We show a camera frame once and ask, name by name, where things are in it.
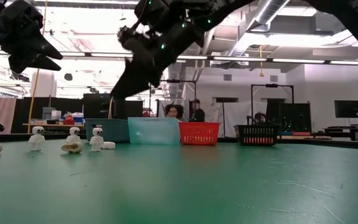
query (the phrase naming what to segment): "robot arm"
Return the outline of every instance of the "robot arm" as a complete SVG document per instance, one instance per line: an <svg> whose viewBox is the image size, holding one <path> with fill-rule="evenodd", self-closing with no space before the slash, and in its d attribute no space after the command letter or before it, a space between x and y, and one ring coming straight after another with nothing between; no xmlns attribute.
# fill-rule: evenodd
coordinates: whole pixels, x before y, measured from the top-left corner
<svg viewBox="0 0 358 224"><path fill-rule="evenodd" d="M62 59L63 56L40 33L43 16L29 3L14 1L5 7L0 2L0 46L7 52L12 71L21 73L27 67L60 70L48 57Z"/></svg>
<svg viewBox="0 0 358 224"><path fill-rule="evenodd" d="M140 0L138 18L131 28L119 32L121 45L133 52L132 61L111 92L115 99L159 86L162 72L193 42L204 44L204 33L217 26L232 11L254 0ZM336 16L358 40L358 0L305 0L317 10ZM145 34L139 24L148 25Z"/></svg>

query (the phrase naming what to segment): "green tabletop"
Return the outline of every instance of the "green tabletop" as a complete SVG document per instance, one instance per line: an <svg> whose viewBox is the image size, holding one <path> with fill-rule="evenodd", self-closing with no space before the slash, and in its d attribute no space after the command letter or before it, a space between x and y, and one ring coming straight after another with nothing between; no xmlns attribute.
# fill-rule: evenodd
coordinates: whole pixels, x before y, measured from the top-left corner
<svg viewBox="0 0 358 224"><path fill-rule="evenodd" d="M357 223L358 149L4 143L0 223Z"/></svg>

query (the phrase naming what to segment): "red plastic basket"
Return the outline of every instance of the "red plastic basket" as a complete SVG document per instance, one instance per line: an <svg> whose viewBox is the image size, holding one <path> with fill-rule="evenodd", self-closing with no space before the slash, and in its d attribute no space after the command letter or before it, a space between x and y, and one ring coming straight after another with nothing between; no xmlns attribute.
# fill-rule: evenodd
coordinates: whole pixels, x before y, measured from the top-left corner
<svg viewBox="0 0 358 224"><path fill-rule="evenodd" d="M180 122L181 143L213 146L218 141L219 125L216 122Z"/></svg>

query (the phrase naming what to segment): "monitor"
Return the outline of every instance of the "monitor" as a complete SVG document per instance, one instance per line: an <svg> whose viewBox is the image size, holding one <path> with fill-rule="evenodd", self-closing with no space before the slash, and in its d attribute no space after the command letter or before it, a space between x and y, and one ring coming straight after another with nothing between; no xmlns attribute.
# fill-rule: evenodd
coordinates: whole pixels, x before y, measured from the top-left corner
<svg viewBox="0 0 358 224"><path fill-rule="evenodd" d="M358 100L336 100L336 118L358 118Z"/></svg>

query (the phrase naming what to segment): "black basket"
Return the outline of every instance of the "black basket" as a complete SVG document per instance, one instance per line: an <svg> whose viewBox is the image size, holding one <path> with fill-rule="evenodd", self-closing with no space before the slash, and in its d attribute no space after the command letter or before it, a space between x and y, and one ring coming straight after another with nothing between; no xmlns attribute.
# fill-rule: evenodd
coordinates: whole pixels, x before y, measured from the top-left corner
<svg viewBox="0 0 358 224"><path fill-rule="evenodd" d="M274 146L279 125L236 125L236 137L243 146Z"/></svg>

